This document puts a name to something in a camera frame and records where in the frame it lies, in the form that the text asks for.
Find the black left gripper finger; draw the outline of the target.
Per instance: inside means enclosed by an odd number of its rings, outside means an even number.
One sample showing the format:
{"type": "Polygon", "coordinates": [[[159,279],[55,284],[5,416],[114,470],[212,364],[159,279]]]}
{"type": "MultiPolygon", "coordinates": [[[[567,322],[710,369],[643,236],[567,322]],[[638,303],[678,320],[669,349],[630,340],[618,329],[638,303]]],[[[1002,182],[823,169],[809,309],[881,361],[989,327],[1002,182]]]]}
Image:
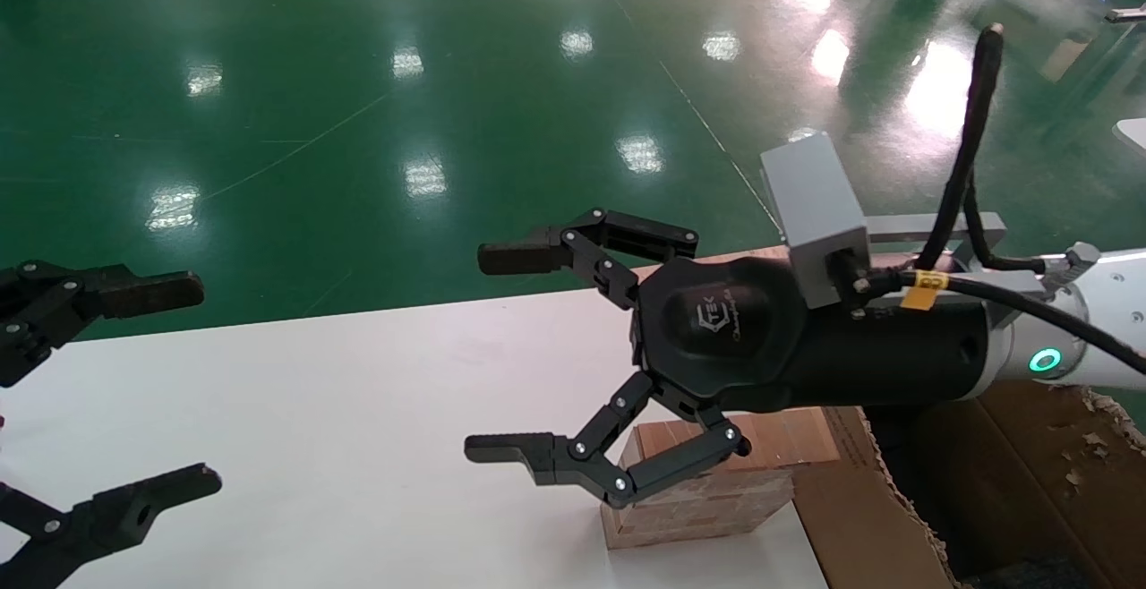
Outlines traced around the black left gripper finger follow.
{"type": "Polygon", "coordinates": [[[3,482],[1,520],[28,540],[1,565],[3,588],[58,588],[83,566],[143,544],[160,512],[222,488],[213,468],[195,464],[102,490],[69,511],[3,482]]]}
{"type": "Polygon", "coordinates": [[[99,319],[131,319],[198,306],[190,270],[141,277],[124,264],[68,269],[25,261],[1,270],[1,385],[11,388],[99,319]]]}

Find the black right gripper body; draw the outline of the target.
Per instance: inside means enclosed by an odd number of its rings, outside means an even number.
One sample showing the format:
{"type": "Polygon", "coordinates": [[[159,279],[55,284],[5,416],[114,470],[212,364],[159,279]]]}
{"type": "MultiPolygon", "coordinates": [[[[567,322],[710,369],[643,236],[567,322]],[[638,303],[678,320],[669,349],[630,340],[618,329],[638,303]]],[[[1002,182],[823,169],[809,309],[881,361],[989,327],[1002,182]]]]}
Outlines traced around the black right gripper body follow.
{"type": "Polygon", "coordinates": [[[672,408],[931,405],[970,396],[986,378],[981,303],[878,304],[859,319],[838,303],[811,309],[786,256],[675,258],[636,300],[638,363],[672,408]]]}

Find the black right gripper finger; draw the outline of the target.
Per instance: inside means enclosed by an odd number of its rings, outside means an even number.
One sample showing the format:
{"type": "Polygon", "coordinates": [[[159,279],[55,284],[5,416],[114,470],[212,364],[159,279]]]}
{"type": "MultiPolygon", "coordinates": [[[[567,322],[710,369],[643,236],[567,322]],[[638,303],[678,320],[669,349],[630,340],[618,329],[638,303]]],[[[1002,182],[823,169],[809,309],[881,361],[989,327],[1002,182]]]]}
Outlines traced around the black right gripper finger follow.
{"type": "Polygon", "coordinates": [[[630,468],[619,468],[606,457],[622,431],[646,409],[647,401],[682,398],[680,388],[659,374],[638,371],[631,374],[576,437],[549,431],[470,435],[464,440],[464,455],[478,464],[520,463],[536,486],[576,484],[594,498],[619,510],[705,474],[731,456],[749,455],[749,439],[716,406],[686,401],[675,413],[698,424],[699,435],[644,456],[630,468]]]}
{"type": "Polygon", "coordinates": [[[638,307],[638,278],[614,253],[654,264],[692,259],[698,234],[686,227],[591,209],[565,225],[540,227],[516,243],[482,243],[476,251],[487,276],[547,274],[567,269],[619,308],[638,307]]]}

